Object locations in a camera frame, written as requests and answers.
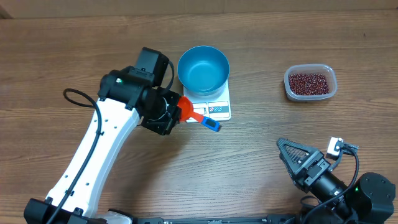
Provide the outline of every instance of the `wood grain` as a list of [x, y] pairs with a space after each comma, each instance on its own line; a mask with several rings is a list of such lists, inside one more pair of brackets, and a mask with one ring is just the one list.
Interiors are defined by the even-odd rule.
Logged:
[[[396, 10], [1, 20], [0, 223], [24, 222], [28, 199], [44, 199], [86, 132], [92, 110], [64, 100], [63, 89], [95, 97], [101, 77], [134, 65], [143, 46], [175, 64], [196, 45], [221, 49], [231, 64], [232, 120], [217, 134], [197, 124], [179, 124], [170, 136], [138, 127], [109, 175], [100, 212], [298, 212], [304, 193], [278, 157], [280, 137], [324, 151], [330, 136], [341, 136], [361, 146], [360, 175], [398, 183], [397, 21]], [[303, 63], [335, 70], [332, 99], [286, 98], [283, 75]], [[182, 91], [178, 81], [173, 90]], [[353, 169], [347, 157], [334, 173], [349, 182]], [[387, 223], [397, 222], [394, 214]]]
[[396, 0], [0, 0], [16, 19], [395, 9]]

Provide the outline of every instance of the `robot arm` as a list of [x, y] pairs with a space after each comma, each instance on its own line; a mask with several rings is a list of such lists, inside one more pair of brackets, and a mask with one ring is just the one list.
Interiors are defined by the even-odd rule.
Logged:
[[[96, 102], [99, 110], [94, 112], [70, 165], [45, 201], [29, 201], [24, 211], [28, 223], [104, 223], [94, 219], [104, 183], [121, 146], [141, 116], [142, 127], [161, 135], [170, 134], [180, 119], [181, 109], [177, 106], [180, 95], [169, 90], [172, 81], [166, 89], [153, 89], [162, 84], [169, 64], [174, 77], [172, 62], [160, 52], [144, 47], [135, 67], [113, 70], [102, 78]], [[102, 120], [99, 138], [98, 117]], [[95, 138], [98, 142], [92, 151]]]
[[[112, 99], [98, 100], [97, 105], [102, 115], [102, 136], [99, 138], [93, 155], [82, 175], [73, 188], [71, 196], [63, 209], [73, 212], [76, 208], [83, 210], [82, 215], [93, 218], [98, 208], [101, 192], [121, 146], [139, 122], [135, 108], [125, 109], [125, 104]], [[52, 198], [52, 205], [58, 206], [85, 160], [96, 135], [98, 117], [94, 112], [87, 133], [81, 141], [75, 156], [62, 175], [61, 179], [50, 190], [46, 198]]]

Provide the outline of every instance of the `black cable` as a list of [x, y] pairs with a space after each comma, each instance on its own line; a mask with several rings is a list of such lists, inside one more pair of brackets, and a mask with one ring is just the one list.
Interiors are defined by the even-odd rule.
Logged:
[[307, 222], [308, 218], [309, 218], [315, 211], [319, 210], [320, 208], [325, 207], [325, 206], [328, 205], [330, 202], [332, 202], [332, 201], [338, 199], [339, 197], [341, 197], [342, 195], [344, 195], [344, 194], [345, 194], [350, 188], [352, 188], [352, 186], [355, 184], [355, 180], [356, 180], [356, 178], [357, 178], [357, 176], [358, 176], [358, 172], [359, 172], [359, 158], [358, 158], [358, 155], [354, 152], [354, 150], [352, 150], [352, 149], [349, 148], [349, 147], [347, 147], [347, 150], [349, 150], [349, 151], [354, 155], [354, 157], [355, 157], [355, 173], [354, 173], [353, 179], [351, 180], [351, 183], [349, 183], [349, 186], [347, 187], [347, 189], [345, 189], [344, 191], [342, 191], [342, 193], [340, 193], [340, 194], [334, 196], [333, 198], [327, 200], [326, 202], [323, 202], [323, 203], [317, 205], [315, 208], [313, 208], [311, 211], [309, 211], [309, 212], [307, 213], [307, 215], [305, 216], [305, 218], [304, 218], [302, 224], [305, 224], [305, 223]]
[[314, 205], [310, 205], [310, 204], [304, 203], [304, 200], [310, 199], [310, 198], [313, 198], [313, 199], [317, 200], [318, 204], [320, 204], [320, 201], [316, 197], [314, 197], [312, 195], [307, 195], [307, 196], [304, 196], [304, 197], [302, 197], [300, 199], [300, 203], [303, 205], [303, 207], [305, 207], [305, 208], [315, 208]]
[[338, 158], [337, 158], [337, 160], [335, 161], [335, 163], [333, 163], [333, 165], [331, 165], [331, 166], [329, 167], [329, 171], [330, 171], [330, 172], [333, 171], [333, 170], [335, 170], [335, 169], [337, 168], [337, 166], [338, 166], [338, 164], [341, 162], [342, 158], [343, 158], [343, 150], [340, 149], [340, 152], [338, 153]]
[[173, 81], [174, 81], [174, 65], [173, 62], [169, 60], [169, 65], [172, 68], [172, 79], [170, 80], [170, 83], [164, 88], [164, 90], [160, 93], [161, 95], [166, 94], [172, 87]]
[[285, 224], [294, 224], [295, 217], [288, 219]]
[[[79, 102], [76, 102], [74, 100], [71, 100], [67, 96], [68, 92], [77, 93], [77, 94], [81, 95], [82, 97], [86, 98], [92, 105], [86, 105], [86, 104], [79, 103]], [[65, 192], [65, 195], [63, 196], [61, 202], [58, 204], [57, 209], [55, 209], [54, 213], [52, 214], [52, 216], [47, 221], [47, 224], [51, 224], [54, 221], [55, 217], [57, 216], [57, 214], [59, 213], [59, 211], [61, 210], [61, 208], [65, 204], [65, 202], [67, 201], [69, 195], [71, 195], [73, 188], [75, 187], [75, 185], [76, 185], [77, 181], [79, 180], [81, 174], [83, 173], [84, 169], [86, 168], [88, 161], [90, 160], [91, 156], [93, 155], [93, 152], [94, 152], [94, 149], [95, 149], [95, 147], [97, 145], [98, 139], [101, 136], [102, 117], [101, 117], [100, 108], [98, 107], [96, 101], [93, 100], [86, 93], [83, 93], [82, 91], [74, 90], [74, 89], [71, 89], [71, 88], [65, 89], [63, 91], [63, 96], [65, 97], [65, 99], [67, 99], [69, 102], [71, 102], [71, 103], [73, 103], [75, 105], [89, 107], [89, 108], [95, 108], [95, 111], [96, 111], [97, 117], [98, 117], [98, 119], [97, 119], [98, 120], [98, 127], [97, 127], [97, 131], [96, 131], [96, 134], [95, 134], [95, 138], [94, 138], [93, 144], [91, 145], [91, 149], [88, 152], [85, 161], [81, 165], [80, 170], [77, 172], [76, 177], [74, 178], [74, 180], [70, 184], [68, 190]]]

